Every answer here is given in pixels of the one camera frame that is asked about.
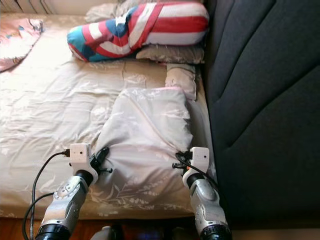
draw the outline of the bed sheet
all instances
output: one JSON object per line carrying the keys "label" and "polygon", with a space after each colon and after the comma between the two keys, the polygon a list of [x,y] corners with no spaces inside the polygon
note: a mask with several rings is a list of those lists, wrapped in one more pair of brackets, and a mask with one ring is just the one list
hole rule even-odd
{"label": "bed sheet", "polygon": [[[86,63],[72,56],[66,43],[70,28],[83,16],[1,14],[1,18],[44,21],[44,33],[29,55],[14,69],[0,74],[0,217],[21,218],[30,204],[33,180],[44,161],[72,143],[92,143],[93,149],[119,93],[126,88],[161,88],[167,70],[160,64],[122,59]],[[193,146],[210,147],[211,134],[202,81],[197,101],[189,101]],[[54,158],[42,173],[37,196],[53,192],[72,169],[65,157]],[[156,219],[185,217],[176,209],[130,211],[98,204],[103,189],[90,188],[81,219]],[[37,205],[41,218],[50,198]]]}

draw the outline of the beige pillow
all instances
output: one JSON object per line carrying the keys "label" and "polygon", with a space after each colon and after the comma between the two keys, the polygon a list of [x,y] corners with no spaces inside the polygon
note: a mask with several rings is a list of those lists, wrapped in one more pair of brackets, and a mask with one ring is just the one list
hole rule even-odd
{"label": "beige pillow", "polygon": [[119,4],[116,9],[116,16],[122,16],[126,12],[128,12],[129,9],[138,6],[139,4],[145,4],[145,3],[154,3],[157,2],[157,0],[126,0],[123,3]]}
{"label": "beige pillow", "polygon": [[87,23],[97,23],[106,19],[113,19],[116,17],[118,3],[105,3],[98,6],[93,6],[86,13],[84,20]]}
{"label": "beige pillow", "polygon": [[172,64],[202,64],[204,63],[204,55],[205,51],[200,45],[148,45],[142,48],[135,58]]}

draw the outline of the american flag pattern pillow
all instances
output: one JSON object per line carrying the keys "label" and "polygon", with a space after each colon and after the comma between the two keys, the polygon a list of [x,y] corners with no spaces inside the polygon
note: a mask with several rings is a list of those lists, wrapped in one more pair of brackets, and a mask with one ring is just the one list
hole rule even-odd
{"label": "american flag pattern pillow", "polygon": [[208,23],[201,3],[153,2],[133,7],[120,17],[74,27],[67,42],[79,59],[97,62],[127,56],[148,44],[197,44]]}

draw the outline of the pillow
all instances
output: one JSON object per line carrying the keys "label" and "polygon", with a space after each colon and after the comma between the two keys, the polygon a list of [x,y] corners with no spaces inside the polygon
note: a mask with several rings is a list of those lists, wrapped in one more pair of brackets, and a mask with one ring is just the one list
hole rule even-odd
{"label": "pillow", "polygon": [[106,19],[116,17],[117,3],[105,3],[99,6],[93,6],[86,13],[84,20],[87,23],[97,23]]}
{"label": "pillow", "polygon": [[138,6],[139,4],[146,4],[146,3],[154,3],[157,2],[157,0],[126,0],[123,3],[119,4],[115,13],[116,17],[120,17],[126,12],[128,12],[129,9]]}
{"label": "pillow", "polygon": [[197,98],[196,69],[187,64],[168,64],[166,66],[166,87],[180,87],[189,100]]}
{"label": "pillow", "polygon": [[204,55],[205,51],[200,45],[148,45],[142,48],[135,58],[172,64],[202,64],[204,63]]}
{"label": "pillow", "polygon": [[67,42],[79,59],[97,62],[127,56],[149,44],[198,44],[208,24],[208,12],[200,3],[151,2],[131,8],[122,17],[74,27]]}

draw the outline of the bed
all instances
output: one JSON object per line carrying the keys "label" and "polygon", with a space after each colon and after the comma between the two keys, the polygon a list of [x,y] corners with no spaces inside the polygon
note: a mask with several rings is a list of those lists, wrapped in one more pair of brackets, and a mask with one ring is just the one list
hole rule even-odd
{"label": "bed", "polygon": [[[91,143],[93,149],[123,89],[162,88],[166,66],[123,58],[108,62],[76,59],[66,43],[83,16],[4,13],[1,19],[42,19],[44,32],[28,56],[15,68],[0,73],[0,217],[21,218],[31,201],[34,178],[44,161],[72,143]],[[196,70],[197,98],[189,100],[192,146],[208,147],[213,156],[210,123],[200,70]],[[53,192],[72,169],[57,157],[44,170],[37,196]],[[186,189],[177,189],[179,194]],[[191,216],[181,195],[170,207],[124,208],[109,204],[103,185],[90,188],[81,209],[82,219],[161,219]],[[35,217],[42,218],[50,199],[42,200]]]}

